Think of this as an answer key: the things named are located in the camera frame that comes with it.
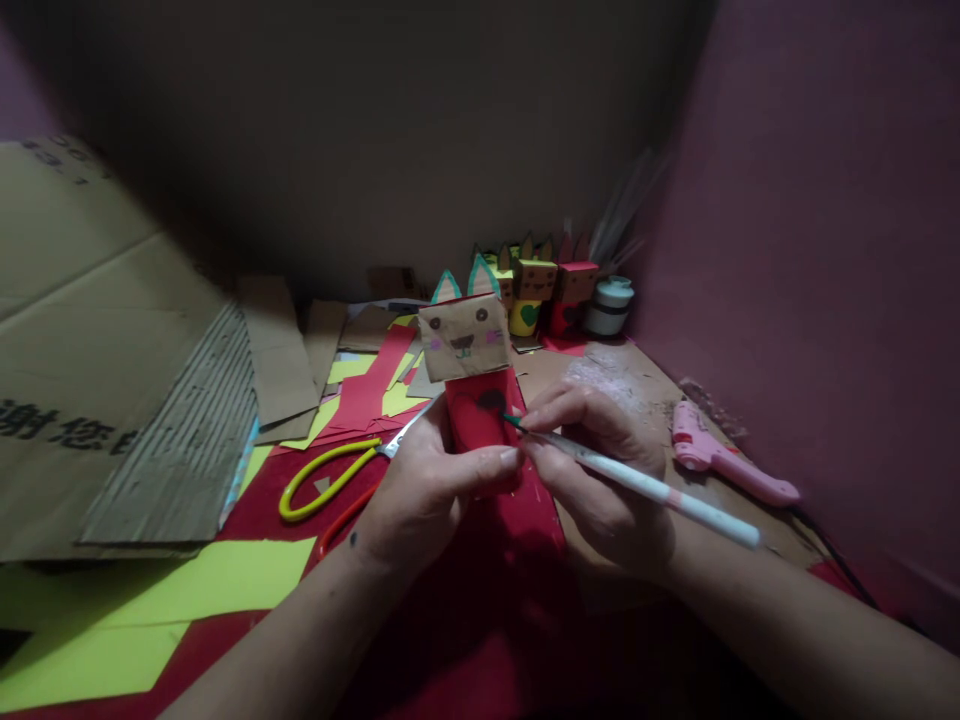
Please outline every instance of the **right hand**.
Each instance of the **right hand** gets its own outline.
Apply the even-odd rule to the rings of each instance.
[[[589,386],[561,381],[530,403],[521,425],[531,432],[562,428],[564,437],[663,480],[659,443],[644,437],[613,400]],[[665,508],[581,467],[533,435],[524,436],[523,449],[598,553],[638,577],[663,582],[676,544]]]

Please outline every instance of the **pen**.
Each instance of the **pen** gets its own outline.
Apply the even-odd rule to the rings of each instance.
[[[531,433],[520,427],[520,418],[506,413],[504,413],[503,418],[521,432],[529,433],[550,443],[561,452],[572,457],[580,465],[600,473],[659,505],[665,505],[684,517],[710,528],[739,545],[743,545],[745,548],[756,550],[760,542],[760,531],[753,525],[745,523],[743,520],[723,512],[723,510],[718,510],[712,505],[707,505],[707,503],[697,500],[691,495],[682,493],[639,470],[634,470],[622,462],[617,462],[590,448],[585,448],[583,445],[568,440],[558,433]]]

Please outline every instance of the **hot glue gun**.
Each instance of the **hot glue gun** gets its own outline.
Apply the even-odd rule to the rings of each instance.
[[[702,472],[712,467],[767,505],[790,507],[800,502],[800,493],[793,485],[770,477],[721,445],[689,400],[678,402],[673,411],[673,449],[687,470]]]

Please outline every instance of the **pink wall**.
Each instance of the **pink wall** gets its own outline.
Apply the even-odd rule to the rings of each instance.
[[[960,7],[720,5],[632,335],[960,648]]]
[[[60,132],[40,83],[0,22],[0,142]]]

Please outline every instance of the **left hand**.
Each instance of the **left hand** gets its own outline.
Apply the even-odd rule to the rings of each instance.
[[[344,542],[388,572],[420,573],[450,542],[471,496],[523,464],[506,445],[452,455],[446,397],[403,438],[387,474]]]

